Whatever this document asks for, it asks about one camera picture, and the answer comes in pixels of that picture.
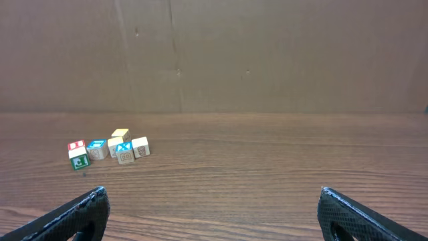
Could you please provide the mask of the wooden block blue L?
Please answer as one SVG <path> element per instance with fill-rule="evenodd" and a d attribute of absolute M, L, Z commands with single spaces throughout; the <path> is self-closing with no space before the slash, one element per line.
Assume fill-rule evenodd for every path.
<path fill-rule="evenodd" d="M 106 139 L 93 140 L 87 147 L 87 152 L 91 160 L 103 160 L 109 154 L 108 144 Z"/>

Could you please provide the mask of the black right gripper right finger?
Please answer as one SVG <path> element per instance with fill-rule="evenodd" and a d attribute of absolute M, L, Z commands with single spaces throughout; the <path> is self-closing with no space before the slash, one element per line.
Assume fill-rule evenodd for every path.
<path fill-rule="evenodd" d="M 330 187 L 322 188 L 317 218 L 325 240 L 427 241 Z"/>

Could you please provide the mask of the wooden block green side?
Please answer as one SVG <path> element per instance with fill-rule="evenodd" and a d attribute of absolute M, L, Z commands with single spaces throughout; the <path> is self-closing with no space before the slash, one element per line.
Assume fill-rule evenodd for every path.
<path fill-rule="evenodd" d="M 90 166 L 90 158 L 85 147 L 68 151 L 68 155 L 74 171 Z"/>

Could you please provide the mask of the wooden block plain yellow top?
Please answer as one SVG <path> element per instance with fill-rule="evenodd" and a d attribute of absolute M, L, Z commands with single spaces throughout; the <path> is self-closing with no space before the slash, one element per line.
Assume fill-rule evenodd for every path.
<path fill-rule="evenodd" d="M 123 142 L 124 141 L 123 141 L 122 137 L 112 137 L 111 139 L 107 140 L 108 149 L 109 149 L 111 158 L 117 158 L 116 147 L 117 147 L 117 145 L 119 145 Z"/>

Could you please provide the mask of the wooden block red I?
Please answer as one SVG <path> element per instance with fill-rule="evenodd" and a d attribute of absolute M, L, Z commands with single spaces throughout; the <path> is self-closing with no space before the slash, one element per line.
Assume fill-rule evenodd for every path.
<path fill-rule="evenodd" d="M 79 141 L 75 141 L 73 143 L 68 143 L 68 150 L 72 151 L 74 149 L 80 148 L 80 147 L 85 147 L 85 141 L 84 140 L 79 140 Z"/>

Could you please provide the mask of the wooden block plain picture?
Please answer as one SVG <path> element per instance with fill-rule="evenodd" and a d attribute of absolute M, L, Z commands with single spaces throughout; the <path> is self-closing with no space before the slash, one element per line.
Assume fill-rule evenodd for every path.
<path fill-rule="evenodd" d="M 131 140 L 132 149 L 136 158 L 146 157 L 150 155 L 147 137 L 140 137 Z"/>

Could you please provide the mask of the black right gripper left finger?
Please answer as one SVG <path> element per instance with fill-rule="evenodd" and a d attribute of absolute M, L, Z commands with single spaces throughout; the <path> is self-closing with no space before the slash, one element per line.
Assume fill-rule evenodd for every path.
<path fill-rule="evenodd" d="M 106 188 L 99 186 L 34 221 L 11 231 L 2 240 L 101 240 L 110 214 Z"/>

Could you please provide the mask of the wooden block blue X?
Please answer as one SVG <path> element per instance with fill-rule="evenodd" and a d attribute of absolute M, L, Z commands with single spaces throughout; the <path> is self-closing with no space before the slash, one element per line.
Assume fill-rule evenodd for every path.
<path fill-rule="evenodd" d="M 119 164 L 132 163 L 135 160 L 131 142 L 125 142 L 116 146 L 116 156 Z"/>

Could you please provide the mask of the wooden block yellow far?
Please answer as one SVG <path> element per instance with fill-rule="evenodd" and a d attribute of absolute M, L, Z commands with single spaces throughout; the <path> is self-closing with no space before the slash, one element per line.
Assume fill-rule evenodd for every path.
<path fill-rule="evenodd" d="M 124 142 L 130 142 L 131 141 L 131 135 L 129 129 L 116 129 L 112 134 L 112 138 L 115 137 L 122 137 Z"/>

